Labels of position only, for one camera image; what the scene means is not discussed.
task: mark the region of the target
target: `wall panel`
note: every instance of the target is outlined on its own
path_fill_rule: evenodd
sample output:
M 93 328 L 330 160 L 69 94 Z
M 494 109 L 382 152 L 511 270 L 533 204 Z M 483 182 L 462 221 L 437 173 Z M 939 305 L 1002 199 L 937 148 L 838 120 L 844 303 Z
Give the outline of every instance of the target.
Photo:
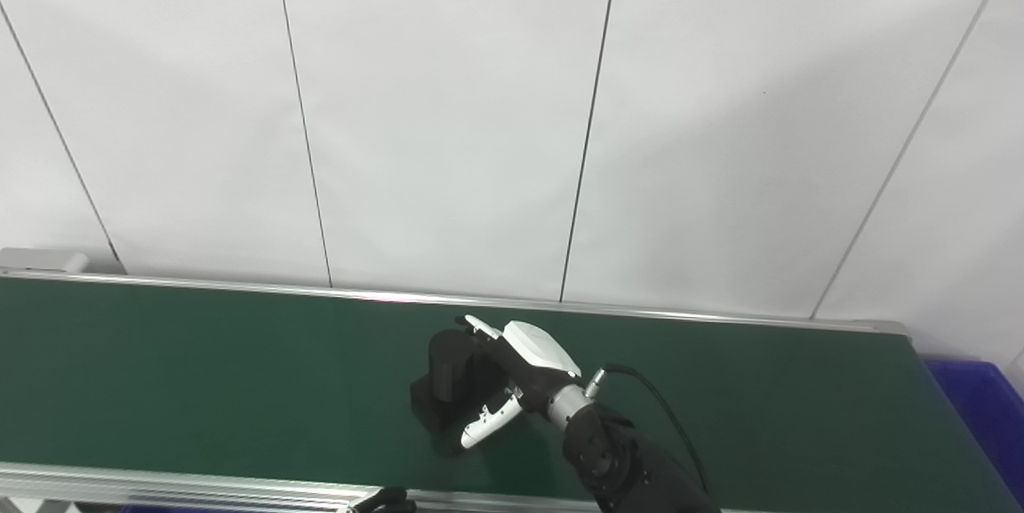
M 131 273 L 327 284 L 281 0 L 4 0 Z
M 613 0 L 565 298 L 807 316 L 981 0 Z
M 607 0 L 288 0 L 334 284 L 558 298 Z

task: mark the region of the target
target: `panel seam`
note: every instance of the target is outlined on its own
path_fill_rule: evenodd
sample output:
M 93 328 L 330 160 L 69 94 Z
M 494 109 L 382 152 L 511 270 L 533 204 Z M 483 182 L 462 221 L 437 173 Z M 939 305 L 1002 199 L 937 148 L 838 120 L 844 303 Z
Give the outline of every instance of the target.
M 608 38 L 608 20 L 611 16 L 611 0 L 608 0 L 607 5 L 604 7 L 604 24 L 601 28 L 601 45 L 597 50 L 597 68 L 594 72 L 594 89 L 590 96 L 590 112 L 587 115 L 587 132 L 583 140 L 583 155 L 580 159 L 580 173 L 577 178 L 577 189 L 575 199 L 572 201 L 572 218 L 569 221 L 569 239 L 565 246 L 565 261 L 562 265 L 562 283 L 558 290 L 558 301 L 562 302 L 565 299 L 565 280 L 569 272 L 569 255 L 572 254 L 572 237 L 575 232 L 575 222 L 577 214 L 580 209 L 580 191 L 583 189 L 583 173 L 587 166 L 587 152 L 590 147 L 590 131 L 594 124 L 594 109 L 597 104 L 597 86 L 601 80 L 601 65 L 604 60 L 604 43 Z
M 331 275 L 331 258 L 327 251 L 327 236 L 324 232 L 324 214 L 321 210 L 319 203 L 319 189 L 316 187 L 316 170 L 313 169 L 313 153 L 309 145 L 309 127 L 306 124 L 306 109 L 302 99 L 302 86 L 299 82 L 299 65 L 295 59 L 295 43 L 292 40 L 292 24 L 291 17 L 288 15 L 288 2 L 287 0 L 281 0 L 282 12 L 285 14 L 285 32 L 288 35 L 288 51 L 292 57 L 292 75 L 295 78 L 295 94 L 299 100 L 299 116 L 302 119 L 302 136 L 305 138 L 306 144 L 306 159 L 309 163 L 309 180 L 313 185 L 313 202 L 316 204 L 316 222 L 319 226 L 321 232 L 321 247 L 324 249 L 324 265 L 327 267 L 327 284 L 328 287 L 334 287 L 334 280 Z
M 29 61 L 29 54 L 26 53 L 25 46 L 22 45 L 22 39 L 18 39 L 17 33 L 14 32 L 14 24 L 12 24 L 10 15 L 7 13 L 7 8 L 3 5 L 2 0 L 0 0 L 0 14 L 3 15 L 4 24 L 7 25 L 7 31 L 10 31 L 11 39 L 14 39 L 14 46 L 17 47 L 18 54 L 22 55 L 22 61 L 24 61 L 25 68 L 29 71 L 32 84 L 36 87 L 36 93 L 39 94 L 39 100 L 43 103 L 46 116 L 49 117 L 50 124 L 52 124 L 53 129 L 56 131 L 57 138 L 60 140 L 60 145 L 63 148 L 65 155 L 68 157 L 68 162 L 71 164 L 72 170 L 75 172 L 75 177 L 78 178 L 78 184 L 82 188 L 82 193 L 85 193 L 85 200 L 89 204 L 89 209 L 92 210 L 92 215 L 96 218 L 96 222 L 99 224 L 99 229 L 103 232 L 103 237 L 106 240 L 106 247 L 110 248 L 111 255 L 114 255 L 114 260 L 118 262 L 118 265 L 121 265 L 122 269 L 125 269 L 125 272 L 127 272 L 124 262 L 121 261 L 121 257 L 118 255 L 117 248 L 114 248 L 114 240 L 111 239 L 111 232 L 106 229 L 106 224 L 99 215 L 96 202 L 92 199 L 92 193 L 89 193 L 89 188 L 85 185 L 85 178 L 82 177 L 82 171 L 79 169 L 78 163 L 75 162 L 75 157 L 71 153 L 71 147 L 63 136 L 63 131 L 60 129 L 57 119 L 53 115 L 53 109 L 50 108 L 50 101 L 46 97 L 46 94 L 43 93 L 43 86 L 41 86 L 39 78 L 36 76 L 36 70 L 33 69 L 32 63 Z
M 939 91 L 942 90 L 942 87 L 946 83 L 946 79 L 949 78 L 949 73 L 956 65 L 956 61 L 958 60 L 961 53 L 964 50 L 964 46 L 967 45 L 969 38 L 971 37 L 972 33 L 974 32 L 974 29 L 978 25 L 978 20 L 981 19 L 982 14 L 985 12 L 985 7 L 988 6 L 988 2 L 989 0 L 981 0 L 981 2 L 978 5 L 978 8 L 975 10 L 973 16 L 971 16 L 971 20 L 969 22 L 966 31 L 964 31 L 964 34 L 961 36 L 959 42 L 956 44 L 956 47 L 953 50 L 951 57 L 946 63 L 946 68 L 943 69 L 942 75 L 939 76 L 938 81 L 935 83 L 935 89 L 933 89 L 932 93 L 929 94 L 928 100 L 925 101 L 925 105 L 924 108 L 922 108 L 921 115 L 918 116 L 918 120 L 915 120 L 913 126 L 910 127 L 909 133 L 907 133 L 906 138 L 904 138 L 903 145 L 901 145 L 899 153 L 897 153 L 896 159 L 893 160 L 892 166 L 889 167 L 889 171 L 888 173 L 886 173 L 886 177 L 884 178 L 884 180 L 882 180 L 882 185 L 879 187 L 878 193 L 876 193 L 874 199 L 871 200 L 871 203 L 869 204 L 869 206 L 867 206 L 867 211 L 864 214 L 864 217 L 861 218 L 860 224 L 857 225 L 856 231 L 853 232 L 853 239 L 850 240 L 850 243 L 848 244 L 846 250 L 843 251 L 843 255 L 839 260 L 839 264 L 836 265 L 835 271 L 833 271 L 831 275 L 828 279 L 828 283 L 825 285 L 825 288 L 821 292 L 818 301 L 814 305 L 814 309 L 811 310 L 811 313 L 808 316 L 809 319 L 814 320 L 817 318 L 818 310 L 821 309 L 821 305 L 825 301 L 825 298 L 828 297 L 828 293 L 831 291 L 831 288 L 836 283 L 836 280 L 839 279 L 839 273 L 846 265 L 846 262 L 850 257 L 853 248 L 860 240 L 860 236 L 863 233 L 864 227 L 867 225 L 867 221 L 869 221 L 871 215 L 874 214 L 874 210 L 876 207 L 878 207 L 879 200 L 882 199 L 882 196 L 885 195 L 886 193 L 886 188 L 889 187 L 889 182 L 892 181 L 893 174 L 896 174 L 896 170 L 899 168 L 900 162 L 902 162 L 903 160 L 903 156 L 906 155 L 907 148 L 910 147 L 910 141 L 913 141 L 914 136 L 918 135 L 918 130 L 921 129 L 922 123 L 924 123 L 926 117 L 928 116 L 928 113 L 931 112 L 932 104 L 935 103 L 935 98 L 939 94 Z

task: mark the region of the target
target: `black object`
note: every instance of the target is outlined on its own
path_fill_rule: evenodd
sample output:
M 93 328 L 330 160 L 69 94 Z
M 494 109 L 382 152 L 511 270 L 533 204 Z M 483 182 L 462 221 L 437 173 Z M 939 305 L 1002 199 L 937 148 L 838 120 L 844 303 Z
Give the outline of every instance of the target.
M 348 510 L 355 513 L 415 513 L 416 502 L 410 501 L 408 497 L 408 493 L 401 487 L 382 487 L 377 493 L 349 504 Z
M 679 433 L 680 437 L 682 437 L 683 443 L 686 445 L 686 451 L 690 454 L 690 459 L 693 461 L 693 466 L 697 470 L 697 477 L 700 479 L 700 486 L 703 487 L 703 490 L 707 493 L 708 474 L 705 473 L 700 458 L 697 457 L 697 450 L 693 447 L 693 441 L 690 440 L 690 436 L 687 435 L 686 429 L 683 428 L 683 424 L 680 423 L 679 418 L 676 417 L 676 412 L 672 411 L 669 402 L 665 400 L 665 397 L 663 397 L 662 393 L 657 391 L 654 384 L 650 382 L 650 379 L 641 375 L 637 370 L 626 366 L 607 364 L 603 369 L 605 372 L 617 372 L 617 374 L 629 375 L 630 377 L 637 379 L 637 381 L 643 383 L 644 387 L 650 391 L 651 395 L 654 395 L 654 398 L 657 399 L 657 403 L 662 404 L 662 411 L 666 412 L 666 415 L 669 415 L 669 420 L 672 421 L 672 426 L 676 428 L 676 432 Z
M 470 390 L 473 340 L 458 330 L 433 335 L 427 350 L 430 360 L 430 392 L 438 401 L 461 401 Z
M 433 433 L 440 433 L 501 393 L 508 375 L 470 335 L 446 330 L 430 340 L 428 372 L 409 386 L 413 412 Z
M 604 513 L 721 513 L 666 452 L 602 404 L 572 416 L 562 456 Z

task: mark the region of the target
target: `robotic hand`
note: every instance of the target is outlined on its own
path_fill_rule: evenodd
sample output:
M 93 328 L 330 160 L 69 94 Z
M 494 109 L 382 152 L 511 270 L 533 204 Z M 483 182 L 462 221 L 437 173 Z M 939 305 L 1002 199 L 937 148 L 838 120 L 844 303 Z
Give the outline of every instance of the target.
M 507 398 L 484 404 L 479 418 L 462 431 L 462 450 L 522 412 L 537 413 L 563 433 L 562 456 L 604 513 L 721 513 L 666 452 L 594 401 L 604 370 L 585 390 L 578 383 L 580 368 L 541 328 L 510 320 L 499 332 L 472 315 L 460 320 L 510 381 Z

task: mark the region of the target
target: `blue bin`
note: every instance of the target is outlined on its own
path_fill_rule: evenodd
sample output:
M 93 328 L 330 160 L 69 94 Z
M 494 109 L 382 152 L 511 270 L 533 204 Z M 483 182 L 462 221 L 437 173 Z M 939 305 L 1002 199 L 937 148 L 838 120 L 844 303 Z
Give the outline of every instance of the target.
M 1002 372 L 984 360 L 928 359 L 982 451 L 1024 508 L 1024 401 Z

